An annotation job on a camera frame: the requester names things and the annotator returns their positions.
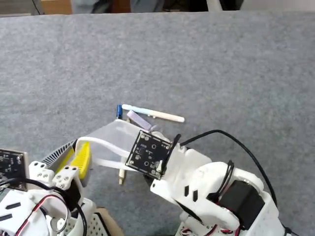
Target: black cable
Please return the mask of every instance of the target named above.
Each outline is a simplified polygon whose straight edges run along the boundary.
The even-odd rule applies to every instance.
[[[83,223],[83,236],[87,236],[88,223],[87,223],[87,220],[85,218],[85,215],[84,215],[81,207],[76,202],[72,202],[71,201],[71,197],[66,191],[64,191],[61,188],[55,187],[55,186],[48,187],[47,185],[45,185],[45,184],[43,184],[43,183],[41,183],[39,181],[36,181],[36,180],[33,180],[33,179],[29,179],[29,178],[11,178],[11,179],[7,179],[5,181],[0,182],[0,187],[4,186],[4,185],[7,185],[7,184],[13,184],[13,183],[29,183],[29,184],[33,184],[33,185],[36,185],[37,187],[40,187],[40,188],[45,189],[45,190],[55,190],[55,191],[59,192],[63,197],[66,197],[67,200],[68,200],[66,202],[73,204],[75,206],[75,208],[77,208],[78,213],[81,215],[82,223]]]
[[[222,180],[220,187],[218,188],[218,190],[215,193],[209,193],[208,194],[208,196],[207,196],[208,200],[210,200],[214,203],[217,203],[219,201],[220,195],[226,189],[228,183],[231,180],[231,177],[233,175],[233,170],[234,170],[234,163],[233,163],[233,161],[229,160],[227,167],[226,167],[226,172],[225,172],[225,175],[224,175],[224,178]]]
[[[35,2],[34,2],[34,0],[31,0],[31,1],[33,2],[34,7],[36,8],[37,13],[38,13],[39,15],[41,15],[40,12],[39,12],[39,10],[38,10],[38,8],[37,8],[37,6],[36,6],[36,4],[35,4]]]
[[[195,137],[192,137],[191,139],[188,139],[188,140],[182,142],[182,143],[181,143],[181,146],[185,146],[185,145],[187,145],[187,144],[189,144],[189,143],[191,143],[191,142],[193,142],[193,141],[195,141],[195,140],[197,140],[197,139],[200,139],[200,138],[202,138],[202,137],[205,137],[205,136],[207,136],[207,135],[209,135],[209,134],[214,134],[214,133],[221,133],[221,134],[223,134],[223,135],[229,137],[231,140],[233,140],[234,142],[236,142],[239,146],[241,146],[242,149],[244,149],[244,150],[247,152],[247,154],[252,158],[252,160],[254,161],[254,163],[256,164],[256,166],[258,167],[259,171],[261,172],[263,178],[265,179],[266,184],[267,184],[267,186],[268,186],[268,188],[269,188],[269,190],[270,190],[271,197],[272,197],[272,199],[273,199],[275,205],[277,206],[278,203],[277,203],[276,193],[275,193],[275,191],[274,191],[274,188],[272,187],[272,184],[271,184],[271,182],[270,182],[268,176],[266,175],[264,169],[262,168],[261,164],[260,164],[259,161],[256,159],[256,157],[254,156],[254,154],[253,154],[244,144],[242,144],[241,141],[239,141],[238,139],[236,139],[234,136],[230,135],[229,133],[226,133],[226,132],[223,131],[223,130],[215,129],[215,130],[210,130],[210,131],[207,131],[207,132],[205,132],[205,133],[199,134],[199,135],[197,135],[197,136],[195,136]]]
[[[230,166],[230,169],[229,169],[228,178],[227,178],[227,180],[225,182],[224,187],[220,190],[219,196],[223,193],[223,191],[226,189],[228,183],[230,182],[230,180],[232,178],[232,175],[233,175],[233,170],[234,170],[234,163],[231,161],[231,166]]]
[[[233,174],[233,170],[234,170],[234,163],[233,163],[233,161],[229,160],[229,162],[227,163],[225,176],[223,178],[221,186],[219,187],[219,189],[217,191],[218,195],[220,195],[224,191],[227,184],[230,182],[232,174]]]
[[[284,236],[286,236],[287,234],[299,236],[297,233],[293,232],[292,229],[290,229],[289,227],[285,226],[284,224],[282,224],[282,226],[284,227]]]

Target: gray fabric surface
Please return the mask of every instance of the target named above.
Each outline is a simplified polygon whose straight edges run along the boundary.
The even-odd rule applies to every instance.
[[[1,147],[40,160],[111,122],[120,102],[183,115],[184,124],[150,121],[182,141],[215,128],[238,137],[269,175],[282,222],[315,234],[315,14],[39,16],[0,25]],[[219,134],[191,147],[259,175]],[[94,167],[86,193],[128,235],[178,227],[180,210],[139,174],[118,186],[117,171]]]

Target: black circuit board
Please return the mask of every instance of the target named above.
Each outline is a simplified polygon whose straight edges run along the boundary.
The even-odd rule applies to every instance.
[[[161,179],[169,157],[171,143],[140,131],[127,159],[129,166],[150,177]]]
[[[25,152],[0,149],[0,182],[10,178],[27,178],[26,163]],[[9,188],[27,191],[27,184],[11,184]]]

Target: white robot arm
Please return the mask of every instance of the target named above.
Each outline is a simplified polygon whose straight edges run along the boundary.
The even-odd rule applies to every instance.
[[[75,149],[78,150],[78,146],[85,141],[95,142],[118,157],[125,158],[126,170],[138,171],[153,178],[150,190],[183,210],[180,215],[182,223],[176,236],[290,235],[278,218],[276,199],[264,191],[263,182],[254,174],[235,168],[232,161],[227,164],[212,162],[209,157],[187,148],[187,141],[179,144],[180,135],[170,142],[159,132],[145,131],[122,120],[116,120],[96,133],[108,134],[111,140],[82,137]],[[253,156],[242,143],[236,142]],[[18,156],[10,160],[14,160],[10,168],[27,166]],[[99,165],[122,168],[121,163],[112,160],[100,161],[94,158],[93,161]],[[79,170],[72,166],[65,166],[56,173],[40,162],[33,162],[24,170],[22,177],[29,175],[31,180],[40,181],[44,189],[30,187],[22,181],[10,186],[16,190],[11,190],[0,203],[2,232],[9,236],[18,236],[22,232],[23,236],[27,236],[34,235],[36,229],[36,235],[39,236],[89,235],[86,224],[92,218],[95,204],[83,198],[82,184],[86,185],[87,180],[79,178]],[[12,176],[2,174],[0,185],[4,185],[6,178]],[[56,187],[66,191],[68,196],[62,191],[55,191]],[[75,225],[71,229],[65,228],[70,217],[69,211],[74,209],[69,204],[69,195],[77,205],[84,203],[81,218],[72,219]]]

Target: white plastic bracket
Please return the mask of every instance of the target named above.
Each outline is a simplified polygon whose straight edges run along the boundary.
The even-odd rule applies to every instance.
[[[43,162],[33,161],[29,165],[30,178],[43,181],[51,182],[54,178],[55,172],[47,169],[47,165]]]

